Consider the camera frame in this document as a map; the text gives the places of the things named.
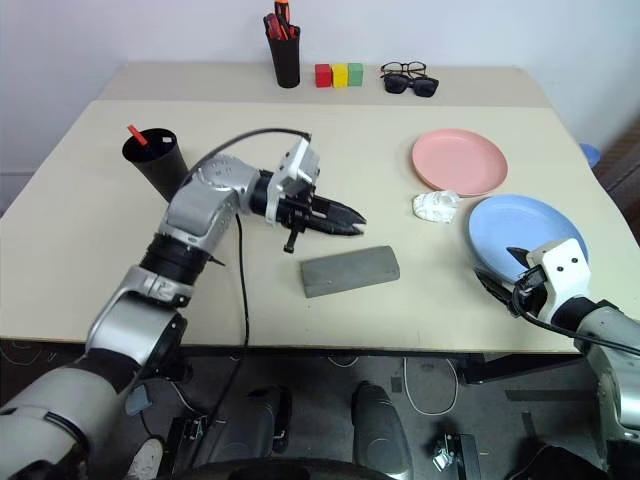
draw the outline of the blue plate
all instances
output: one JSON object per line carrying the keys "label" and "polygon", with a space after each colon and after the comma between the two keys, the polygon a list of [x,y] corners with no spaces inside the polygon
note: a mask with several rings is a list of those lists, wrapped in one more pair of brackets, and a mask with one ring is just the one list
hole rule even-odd
{"label": "blue plate", "polygon": [[480,202],[469,218],[469,237],[480,260],[510,283],[525,268],[507,247],[534,250],[553,240],[575,238],[589,260],[582,235],[567,217],[546,203],[522,195],[497,195]]}

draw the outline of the table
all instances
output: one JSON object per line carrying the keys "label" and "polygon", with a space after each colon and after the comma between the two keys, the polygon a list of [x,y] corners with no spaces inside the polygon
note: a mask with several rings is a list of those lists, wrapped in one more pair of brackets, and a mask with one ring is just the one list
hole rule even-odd
{"label": "table", "polygon": [[[230,71],[238,83],[220,80]],[[288,231],[257,216],[244,219],[252,346],[575,353],[570,340],[513,319],[475,279],[466,221],[484,197],[464,199],[450,225],[413,216],[412,198],[430,190],[412,171],[411,146],[420,134],[443,127],[469,129],[498,145],[509,175],[493,193],[530,195],[567,215],[589,248],[593,298],[607,298],[640,318],[640,250],[579,147],[523,72],[434,68],[441,87],[431,100],[386,94],[371,68],[365,87],[340,91],[315,89],[309,72],[305,68],[301,87],[282,90],[262,65],[125,67],[0,223],[0,336],[83,341],[127,268],[142,258],[166,204],[122,159],[129,123],[173,130],[190,165],[253,128],[310,131],[320,155],[318,193],[368,219],[362,237],[307,232],[293,256],[282,252]],[[294,141],[262,136],[230,153],[274,168]],[[241,342],[236,241],[233,227],[216,252],[227,267],[210,265],[200,276],[183,312],[189,320],[183,344]],[[377,245],[393,247],[398,281],[304,297],[300,261]]]}

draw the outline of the white wall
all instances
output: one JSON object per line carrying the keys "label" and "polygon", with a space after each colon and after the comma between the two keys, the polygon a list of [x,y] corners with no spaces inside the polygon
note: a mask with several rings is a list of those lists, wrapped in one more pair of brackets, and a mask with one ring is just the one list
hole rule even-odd
{"label": "white wall", "polygon": [[[540,83],[578,141],[601,148],[640,112],[638,0],[291,5],[306,62],[517,65]],[[2,170],[37,168],[124,62],[268,60],[262,15],[271,6],[272,0],[1,0]]]}

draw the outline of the yellow block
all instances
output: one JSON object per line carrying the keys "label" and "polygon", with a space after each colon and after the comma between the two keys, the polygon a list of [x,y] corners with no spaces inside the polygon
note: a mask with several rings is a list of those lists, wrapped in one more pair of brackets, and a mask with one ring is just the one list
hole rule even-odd
{"label": "yellow block", "polygon": [[331,65],[333,88],[344,88],[349,84],[349,69],[343,63]]}

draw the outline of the pink plate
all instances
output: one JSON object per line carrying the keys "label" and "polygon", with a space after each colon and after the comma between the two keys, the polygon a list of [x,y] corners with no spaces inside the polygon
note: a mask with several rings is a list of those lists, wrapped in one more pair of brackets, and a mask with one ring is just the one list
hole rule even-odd
{"label": "pink plate", "polygon": [[483,195],[507,177],[507,161],[486,138],[457,128],[422,135],[413,146],[413,166],[424,183],[463,197]]}

